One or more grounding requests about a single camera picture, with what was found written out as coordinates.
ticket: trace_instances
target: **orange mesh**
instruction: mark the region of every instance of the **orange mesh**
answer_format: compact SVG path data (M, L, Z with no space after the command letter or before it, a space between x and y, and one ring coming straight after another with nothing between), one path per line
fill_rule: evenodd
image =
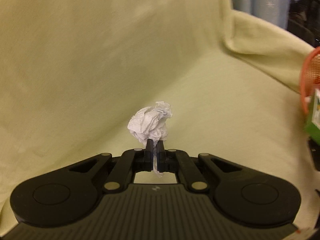
M305 98L311 96L315 87L320 87L320 47L308 55L300 74L301 103L305 114L308 114Z

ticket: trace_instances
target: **crumpled white tissue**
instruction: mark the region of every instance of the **crumpled white tissue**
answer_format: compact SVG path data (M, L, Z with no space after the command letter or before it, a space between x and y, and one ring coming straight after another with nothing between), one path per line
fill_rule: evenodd
M147 106L139 110L129 121L130 133L146 147L147 140L152 139L154 145L159 140L167 139L168 130L165 121L172 117L171 107L164 101L156 102L155 106Z

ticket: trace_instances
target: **yellow cloth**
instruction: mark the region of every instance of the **yellow cloth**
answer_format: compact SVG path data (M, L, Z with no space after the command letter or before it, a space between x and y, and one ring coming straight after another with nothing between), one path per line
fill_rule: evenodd
M126 125L164 100L167 148L210 152L292 182L313 226L320 186L298 76L312 48L230 0L0 0L0 234L20 182L139 147Z

